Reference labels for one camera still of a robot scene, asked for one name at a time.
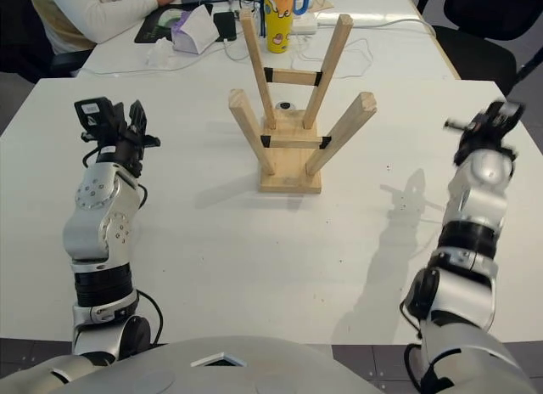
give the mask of black phone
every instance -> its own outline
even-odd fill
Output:
[[[219,31],[218,42],[222,42],[224,39],[233,42],[238,38],[236,34],[236,19],[233,12],[214,14],[213,22],[215,22],[215,26],[217,26],[217,30]]]

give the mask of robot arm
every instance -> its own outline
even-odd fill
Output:
[[[535,393],[507,349],[487,332],[495,314],[494,262],[516,155],[501,146],[523,107],[494,102],[463,130],[438,248],[403,304],[420,324],[421,392]]]
[[[138,101],[130,110],[130,126],[123,105],[112,105],[106,98],[75,106],[85,128],[81,138],[97,141],[92,153],[98,156],[85,171],[76,192],[76,210],[63,234],[76,281],[73,353],[101,353],[95,362],[112,363],[148,347],[141,341],[150,335],[148,323],[134,315],[138,295],[132,287],[129,240],[132,220],[142,204],[137,178],[143,150],[160,146],[160,141],[145,135],[147,120]],[[138,349],[132,344],[138,340],[135,335],[146,336],[139,338],[136,346],[143,346]]]

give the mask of desk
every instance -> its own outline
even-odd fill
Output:
[[[81,157],[72,104],[140,99],[148,132],[147,205],[134,224],[132,272],[160,303],[163,341],[268,335],[304,343],[407,343],[398,313],[437,242],[459,137],[447,117],[470,120],[500,93],[491,82],[333,81],[317,118],[325,132],[356,93],[378,113],[322,170],[320,195],[259,194],[255,157],[227,110],[232,87],[253,77],[196,84],[147,77],[40,81],[0,138],[0,335],[69,340],[75,299],[61,234],[74,209]],[[296,102],[307,100],[297,88]],[[249,87],[260,113],[258,93]],[[543,339],[543,158],[522,125],[507,136],[520,156],[496,260],[493,333]],[[152,309],[142,313],[152,322]]]
[[[364,24],[381,24],[391,20],[404,18],[418,18],[420,15],[414,8],[411,0],[329,0],[335,5],[335,8],[325,11],[325,13],[348,13],[356,15]],[[217,4],[216,10],[227,10],[226,4]],[[148,70],[146,64],[147,53],[151,45],[136,44],[134,37],[139,30],[140,25],[136,25],[129,31],[120,34],[108,42],[98,45],[87,63],[80,77],[96,76],[91,71],[97,73],[114,73],[122,71]],[[331,29],[319,29],[317,34],[311,39],[313,48],[327,47]],[[424,26],[414,23],[399,24],[386,29],[361,30],[354,29],[350,35],[350,42],[364,37],[373,54],[373,62],[366,69],[366,64],[361,57],[344,56],[340,60],[339,68],[351,68],[354,71],[350,74],[357,74],[361,69],[364,71],[364,77],[372,78],[405,78],[405,79],[453,79],[456,78],[456,72],[451,69],[444,61],[439,45],[428,34]],[[264,49],[262,40],[265,64],[270,67],[289,68],[291,65],[291,55],[268,53]],[[236,56],[243,56],[247,53],[243,38],[237,40],[230,51]],[[215,43],[207,49],[204,55],[205,59],[187,69],[175,72],[152,72],[149,75],[165,76],[174,75],[181,77],[183,81],[195,82],[201,78],[203,73],[206,76],[217,76],[220,78],[229,78],[235,80],[239,73],[251,73],[249,59],[241,62],[230,60],[224,50],[222,43]],[[178,54],[173,62],[173,66],[189,65],[195,56],[189,54]],[[309,67],[320,68],[318,63],[308,63]],[[118,76],[130,76],[131,74],[119,74]]]

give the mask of black office chair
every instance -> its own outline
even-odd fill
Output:
[[[92,50],[53,54],[42,20],[31,0],[0,0],[0,71],[17,73],[29,82],[70,77]]]
[[[419,0],[423,12],[429,0]],[[508,95],[543,62],[543,47],[517,71],[515,56],[485,39],[512,40],[540,17],[543,0],[445,0],[445,16],[458,30],[434,26],[437,40],[463,80],[487,80]]]

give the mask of white sleeve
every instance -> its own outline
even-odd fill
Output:
[[[134,26],[159,7],[156,0],[54,0],[71,23],[90,41],[102,43]]]

